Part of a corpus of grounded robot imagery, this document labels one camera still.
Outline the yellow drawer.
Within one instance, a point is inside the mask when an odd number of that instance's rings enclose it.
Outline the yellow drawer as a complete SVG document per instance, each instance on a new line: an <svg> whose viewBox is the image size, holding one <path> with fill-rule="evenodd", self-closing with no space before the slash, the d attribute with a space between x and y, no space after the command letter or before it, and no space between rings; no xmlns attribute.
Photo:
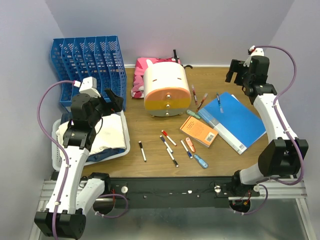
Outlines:
<svg viewBox="0 0 320 240"><path fill-rule="evenodd" d="M147 100L144 102L146 110L165 110L165 109L185 109L190 106L190 98L163 99L163 100Z"/></svg>

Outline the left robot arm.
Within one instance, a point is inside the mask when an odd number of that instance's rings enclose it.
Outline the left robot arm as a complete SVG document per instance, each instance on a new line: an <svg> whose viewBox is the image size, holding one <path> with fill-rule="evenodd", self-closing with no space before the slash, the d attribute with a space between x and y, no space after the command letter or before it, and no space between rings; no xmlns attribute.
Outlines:
<svg viewBox="0 0 320 240"><path fill-rule="evenodd" d="M96 125L103 116L121 112L124 99L106 88L109 101L101 96L79 93L72 98L71 119L63 134L62 163L54 190L44 211L35 214L34 222L48 236L78 240L86 226L86 214L98 197L112 195L107 173L92 173L84 188L79 184L84 165L96 138Z"/></svg>

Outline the black cap whiteboard marker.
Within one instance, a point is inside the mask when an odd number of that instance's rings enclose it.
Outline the black cap whiteboard marker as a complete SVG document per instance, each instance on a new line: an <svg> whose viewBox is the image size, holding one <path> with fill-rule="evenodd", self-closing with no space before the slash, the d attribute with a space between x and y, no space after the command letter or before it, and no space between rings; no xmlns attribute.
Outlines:
<svg viewBox="0 0 320 240"><path fill-rule="evenodd" d="M144 148L143 148L142 141L139 141L138 144L139 144L139 147L140 147L140 151L141 151L141 154L142 154L143 161L146 163L147 162L147 158L146 158L146 155L145 155L145 151L144 151Z"/></svg>

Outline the pink gel pen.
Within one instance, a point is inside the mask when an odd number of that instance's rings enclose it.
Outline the pink gel pen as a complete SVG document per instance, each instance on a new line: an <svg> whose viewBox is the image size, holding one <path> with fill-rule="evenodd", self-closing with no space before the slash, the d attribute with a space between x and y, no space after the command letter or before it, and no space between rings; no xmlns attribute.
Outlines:
<svg viewBox="0 0 320 240"><path fill-rule="evenodd" d="M195 105L198 106L198 99L197 99L197 95L196 95L196 90L195 90L195 87L193 84L191 85L191 88L192 88L192 94L193 94L193 99L194 99Z"/></svg>

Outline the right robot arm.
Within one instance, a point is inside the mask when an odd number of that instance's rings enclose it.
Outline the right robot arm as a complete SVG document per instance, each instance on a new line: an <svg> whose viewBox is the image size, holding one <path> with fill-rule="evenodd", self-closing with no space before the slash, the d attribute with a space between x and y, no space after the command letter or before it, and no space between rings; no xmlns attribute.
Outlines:
<svg viewBox="0 0 320 240"><path fill-rule="evenodd" d="M291 129L281 110L275 87L267 83L270 60L266 56L251 56L248 62L233 59L225 81L242 87L250 103L264 124L268 145L256 164L238 170L227 189L233 196L243 196L258 183L267 180L281 181L282 177L302 174L303 161L309 145Z"/></svg>

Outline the red gel pen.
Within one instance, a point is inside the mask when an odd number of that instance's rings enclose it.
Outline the red gel pen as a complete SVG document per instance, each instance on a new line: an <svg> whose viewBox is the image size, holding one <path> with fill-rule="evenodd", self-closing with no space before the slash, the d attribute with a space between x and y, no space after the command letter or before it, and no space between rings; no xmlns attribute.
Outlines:
<svg viewBox="0 0 320 240"><path fill-rule="evenodd" d="M202 98L199 106L197 107L196 112L198 112L198 111L200 110L200 108L202 107L202 105L203 105L203 103L204 103L204 101L206 100L207 97L208 97L208 93L206 92L206 93L204 94L204 96L203 96L203 98Z"/></svg>

